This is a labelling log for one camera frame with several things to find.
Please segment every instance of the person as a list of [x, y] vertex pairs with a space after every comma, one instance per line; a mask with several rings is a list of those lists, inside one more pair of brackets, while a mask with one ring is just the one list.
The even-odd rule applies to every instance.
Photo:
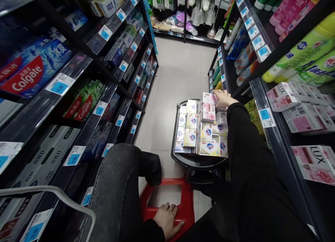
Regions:
[[[227, 107], [228, 157], [237, 240], [318, 241], [299, 217], [279, 176], [275, 159], [251, 122], [246, 108], [226, 90], [213, 92], [218, 99], [216, 107]], [[160, 206], [153, 220], [143, 222], [139, 176], [144, 176], [149, 185], [160, 184], [159, 156], [132, 145], [115, 145], [100, 166], [91, 197], [89, 207], [97, 214], [91, 242], [168, 241], [181, 229], [183, 221], [174, 226], [178, 207], [169, 203]], [[87, 235], [89, 227], [88, 219], [82, 238]], [[197, 230], [189, 229], [179, 240], [191, 241], [186, 238]], [[226, 241], [223, 238], [211, 240]]]

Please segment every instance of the leg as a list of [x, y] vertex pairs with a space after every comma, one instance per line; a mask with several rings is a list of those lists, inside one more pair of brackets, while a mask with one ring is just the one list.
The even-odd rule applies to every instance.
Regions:
[[139, 176], [150, 185], [160, 184], [159, 156], [129, 144], [114, 145], [100, 165], [91, 197], [97, 215], [91, 242], [120, 241], [143, 224]]

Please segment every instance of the colgate toothpaste box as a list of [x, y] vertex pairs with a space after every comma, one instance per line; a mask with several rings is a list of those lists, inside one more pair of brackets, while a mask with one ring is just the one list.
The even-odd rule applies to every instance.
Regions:
[[25, 98], [33, 97], [67, 62], [71, 53], [59, 40], [52, 40], [32, 61], [4, 80], [0, 89]]

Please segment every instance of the tile floor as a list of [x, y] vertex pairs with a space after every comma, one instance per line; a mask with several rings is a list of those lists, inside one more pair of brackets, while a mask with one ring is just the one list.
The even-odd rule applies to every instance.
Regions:
[[[186, 173], [185, 168], [171, 158], [176, 105], [187, 99], [199, 98], [202, 92], [208, 92], [207, 72], [216, 49], [159, 37], [155, 41], [159, 69], [135, 145], [143, 151], [159, 155], [162, 177], [182, 177]], [[145, 179], [140, 177], [139, 192], [145, 185]], [[178, 204], [180, 191], [177, 187], [160, 187], [148, 204]], [[211, 200], [199, 191], [194, 191], [193, 195], [197, 221], [210, 209]]]

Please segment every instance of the finger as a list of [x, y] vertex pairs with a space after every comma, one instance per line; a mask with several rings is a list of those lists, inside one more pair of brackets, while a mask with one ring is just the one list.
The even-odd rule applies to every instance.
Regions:
[[181, 227], [183, 226], [185, 222], [182, 220], [180, 221], [173, 229], [172, 229], [172, 232], [173, 232], [173, 235], [175, 236], [177, 232], [180, 231]]

